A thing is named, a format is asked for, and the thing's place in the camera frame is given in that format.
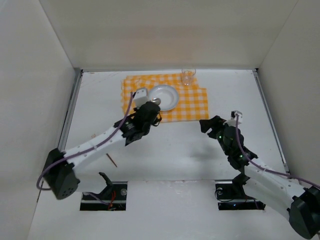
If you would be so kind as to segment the yellow checkered cloth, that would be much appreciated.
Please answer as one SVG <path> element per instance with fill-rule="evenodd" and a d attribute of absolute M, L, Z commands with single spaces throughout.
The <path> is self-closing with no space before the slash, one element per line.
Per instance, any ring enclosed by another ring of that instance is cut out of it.
<path fill-rule="evenodd" d="M 149 91 L 157 85 L 169 85 L 179 95 L 177 106 L 161 113 L 162 123 L 198 121 L 209 118 L 207 89 L 198 85 L 197 79 L 191 85 L 184 85 L 180 73 L 128 75 L 121 81 L 122 111 L 127 111 L 130 94 L 140 88 Z"/>

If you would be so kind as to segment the gold handled spoon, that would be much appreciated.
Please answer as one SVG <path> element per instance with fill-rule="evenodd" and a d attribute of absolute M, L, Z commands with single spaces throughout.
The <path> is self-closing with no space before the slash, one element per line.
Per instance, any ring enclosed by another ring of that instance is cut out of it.
<path fill-rule="evenodd" d="M 155 103 L 156 105 L 160 105 L 161 104 L 161 99 L 160 98 L 153 98 L 151 100 L 152 103 Z"/>

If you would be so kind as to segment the gold handled fork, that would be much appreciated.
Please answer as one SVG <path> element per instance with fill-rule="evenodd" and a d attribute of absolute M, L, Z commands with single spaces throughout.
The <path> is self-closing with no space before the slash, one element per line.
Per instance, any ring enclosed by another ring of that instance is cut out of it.
<path fill-rule="evenodd" d="M 106 156 L 108 157 L 108 159 L 112 162 L 112 164 L 117 168 L 117 164 L 115 163 L 115 161 L 112 159 L 112 157 L 107 153 Z"/>

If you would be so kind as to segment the white plate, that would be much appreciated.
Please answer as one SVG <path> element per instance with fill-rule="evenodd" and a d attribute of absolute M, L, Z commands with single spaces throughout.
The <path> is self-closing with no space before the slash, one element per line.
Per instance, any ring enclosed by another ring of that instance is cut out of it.
<path fill-rule="evenodd" d="M 148 91 L 148 97 L 150 100 L 160 99 L 160 110 L 167 112 L 173 110 L 179 103 L 178 91 L 170 85 L 160 84 L 156 85 Z"/>

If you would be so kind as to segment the clear plastic cup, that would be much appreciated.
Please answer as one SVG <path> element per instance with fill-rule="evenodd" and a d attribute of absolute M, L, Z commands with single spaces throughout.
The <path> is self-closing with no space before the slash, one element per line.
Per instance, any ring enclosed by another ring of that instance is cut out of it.
<path fill-rule="evenodd" d="M 197 70 L 195 68 L 183 68 L 181 70 L 181 82 L 185 86 L 193 84 Z"/>

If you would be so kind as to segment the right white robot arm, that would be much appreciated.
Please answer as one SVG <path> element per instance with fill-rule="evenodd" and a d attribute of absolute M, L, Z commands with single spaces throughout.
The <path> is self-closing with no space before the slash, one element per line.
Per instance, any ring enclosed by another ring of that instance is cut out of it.
<path fill-rule="evenodd" d="M 296 177 L 273 170 L 246 148 L 239 129 L 242 117 L 232 111 L 230 120 L 218 115 L 201 119 L 200 130 L 218 141 L 229 164 L 240 172 L 233 182 L 242 193 L 278 212 L 304 239 L 312 239 L 320 231 L 320 187 L 296 183 Z"/>

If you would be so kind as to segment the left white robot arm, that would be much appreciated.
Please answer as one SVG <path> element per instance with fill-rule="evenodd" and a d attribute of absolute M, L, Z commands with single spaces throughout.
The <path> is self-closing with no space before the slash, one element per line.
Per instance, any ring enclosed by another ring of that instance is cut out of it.
<path fill-rule="evenodd" d="M 56 199 L 69 197 L 81 183 L 76 172 L 110 151 L 126 147 L 146 136 L 150 128 L 162 120 L 158 117 L 160 110 L 158 104 L 148 101 L 97 137 L 69 150 L 51 150 L 38 180 L 46 181 L 48 190 Z"/>

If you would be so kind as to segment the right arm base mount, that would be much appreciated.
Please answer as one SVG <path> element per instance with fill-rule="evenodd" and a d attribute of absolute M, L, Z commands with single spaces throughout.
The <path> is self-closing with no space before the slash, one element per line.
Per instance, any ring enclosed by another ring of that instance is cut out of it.
<path fill-rule="evenodd" d="M 263 202 L 245 194 L 243 186 L 248 179 L 240 173 L 232 180 L 215 182 L 214 196 L 220 211 L 265 210 Z"/>

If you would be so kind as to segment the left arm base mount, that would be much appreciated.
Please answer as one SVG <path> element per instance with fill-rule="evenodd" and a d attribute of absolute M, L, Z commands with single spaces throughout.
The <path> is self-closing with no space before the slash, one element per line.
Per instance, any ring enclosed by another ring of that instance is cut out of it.
<path fill-rule="evenodd" d="M 80 211 L 125 211 L 127 206 L 128 182 L 111 181 L 99 172 L 105 186 L 99 193 L 84 192 L 80 201 Z"/>

